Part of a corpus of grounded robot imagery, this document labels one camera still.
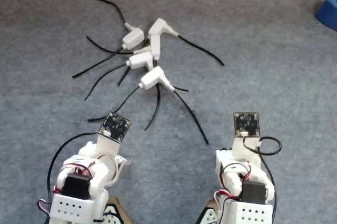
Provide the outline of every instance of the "blue container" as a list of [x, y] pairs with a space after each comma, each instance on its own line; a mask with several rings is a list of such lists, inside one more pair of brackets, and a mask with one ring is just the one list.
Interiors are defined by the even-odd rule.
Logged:
[[325, 0], [316, 18], [327, 27], [337, 31], [337, 0]]

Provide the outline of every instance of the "red wire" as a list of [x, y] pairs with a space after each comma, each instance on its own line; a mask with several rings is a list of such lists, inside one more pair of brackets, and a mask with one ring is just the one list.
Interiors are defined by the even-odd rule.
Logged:
[[88, 166], [88, 167], [86, 167], [86, 166], [84, 166], [84, 165], [82, 165], [82, 164], [79, 164], [79, 163], [67, 163], [67, 164], [65, 164], [65, 165], [63, 165], [62, 167], [64, 167], [64, 166], [67, 166], [67, 165], [74, 165], [74, 166], [77, 166], [77, 167], [81, 167], [81, 168], [84, 168], [84, 170], [87, 170], [88, 172], [89, 172], [89, 174], [90, 174], [90, 176], [92, 177], [93, 175], [91, 174], [91, 172], [90, 172], [90, 170], [88, 169], [89, 167], [90, 167], [90, 165]]
[[84, 170], [81, 171], [81, 174], [83, 174], [85, 171], [88, 171], [88, 172], [90, 173], [89, 168], [90, 168], [92, 165], [94, 165], [94, 164], [95, 164], [95, 161], [93, 161], [92, 163], [90, 163], [89, 166], [88, 166], [87, 168], [85, 168]]

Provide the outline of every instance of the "white plastic housing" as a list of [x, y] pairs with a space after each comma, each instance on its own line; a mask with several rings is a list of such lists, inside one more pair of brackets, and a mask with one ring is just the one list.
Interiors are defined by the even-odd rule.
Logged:
[[121, 145], [118, 142], [98, 134], [96, 145], [97, 152], [115, 156], [117, 155], [120, 146]]
[[[238, 174], [244, 176], [245, 174], [247, 174], [247, 170], [243, 166], [235, 164], [226, 168], [223, 171], [223, 174], [220, 174], [220, 172], [222, 171], [222, 167], [226, 167], [228, 164], [234, 162], [241, 163], [244, 166], [246, 166], [247, 169], [249, 169], [247, 159], [235, 157], [233, 155], [233, 150], [216, 151], [215, 173], [219, 177], [219, 182], [220, 176], [222, 176], [224, 184], [230, 191], [230, 193], [234, 196], [239, 196], [242, 191], [242, 181], [241, 178], [238, 176]], [[261, 170], [260, 166], [256, 166], [252, 162], [250, 162], [250, 165], [251, 165], [251, 174], [249, 176], [249, 180], [265, 184], [267, 191], [266, 201], [272, 200], [275, 194], [274, 185], [268, 178], [267, 174], [263, 170]]]
[[163, 84], [166, 88], [170, 91], [174, 91], [174, 87], [166, 78], [164, 71], [161, 67], [157, 66], [148, 73], [146, 73], [142, 78], [141, 82], [139, 83], [140, 88], [145, 90], [150, 89], [151, 87], [155, 86], [157, 83]]
[[131, 69], [139, 69], [140, 67], [146, 66], [149, 70], [153, 69], [153, 58], [150, 52], [145, 52], [142, 54], [136, 54], [131, 56], [127, 61], [126, 65]]
[[160, 36], [159, 35], [152, 35], [150, 37], [150, 48], [151, 54], [155, 61], [160, 59]]
[[[247, 147], [256, 149], [261, 146], [259, 137], [246, 138], [245, 144]], [[258, 154], [253, 153], [243, 145], [243, 138], [237, 137], [234, 139], [232, 146], [232, 154], [235, 160], [248, 160], [256, 167], [261, 167], [261, 159]]]
[[162, 18], [158, 18], [148, 31], [148, 35], [149, 37], [151, 37], [152, 35], [160, 36], [162, 33], [168, 33], [173, 36], [178, 36], [178, 33], [173, 30], [165, 20], [163, 20]]
[[135, 46], [139, 45], [143, 40], [144, 32], [139, 28], [135, 28], [123, 38], [123, 48], [131, 50]]
[[146, 46], [146, 47], [143, 47], [139, 50], [134, 50], [133, 51], [133, 54], [141, 54], [141, 53], [145, 53], [145, 52], [150, 52], [151, 51], [151, 47], [150, 46]]
[[55, 194], [49, 224], [65, 223], [64, 221], [92, 224], [94, 219], [101, 218], [108, 197], [105, 189], [96, 199], [87, 200]]
[[213, 224], [217, 221], [219, 221], [219, 217], [216, 215], [215, 210], [212, 208], [206, 210], [205, 215], [199, 224]]
[[251, 204], [245, 202], [229, 202], [226, 218], [220, 223], [230, 224], [271, 224], [273, 206], [270, 204]]

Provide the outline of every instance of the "gray carpet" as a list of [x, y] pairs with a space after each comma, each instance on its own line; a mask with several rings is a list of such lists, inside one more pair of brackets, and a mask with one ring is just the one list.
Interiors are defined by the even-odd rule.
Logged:
[[[337, 33], [313, 16], [323, 0], [113, 0], [127, 21], [147, 30], [162, 17], [186, 38], [221, 57], [221, 67], [182, 41], [162, 36], [161, 65], [183, 93], [210, 140], [179, 100], [162, 91], [155, 123], [155, 89], [138, 91], [120, 114], [133, 121], [121, 152], [133, 163], [109, 189], [136, 223], [194, 223], [219, 188], [215, 150], [230, 147], [235, 111], [260, 113], [262, 135], [283, 151], [266, 158], [279, 192], [276, 224], [337, 222]], [[98, 129], [87, 118], [116, 108], [144, 70], [97, 76], [116, 57], [83, 77], [71, 75], [107, 56], [85, 35], [118, 48], [126, 34], [116, 11], [96, 0], [0, 0], [0, 222], [43, 223], [54, 152], [68, 138]], [[56, 162], [86, 141], [71, 143]]]

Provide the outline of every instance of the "white 3d-printed part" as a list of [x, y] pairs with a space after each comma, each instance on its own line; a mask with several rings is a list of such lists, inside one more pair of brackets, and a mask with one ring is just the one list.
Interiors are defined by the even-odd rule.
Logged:
[[94, 200], [82, 200], [55, 194], [50, 217], [79, 224], [92, 224], [94, 205]]
[[216, 212], [214, 209], [208, 209], [200, 221], [200, 224], [213, 224], [217, 223], [219, 220], [218, 216], [216, 215]]
[[271, 224], [273, 206], [270, 204], [252, 204], [230, 202], [227, 221], [230, 224]]

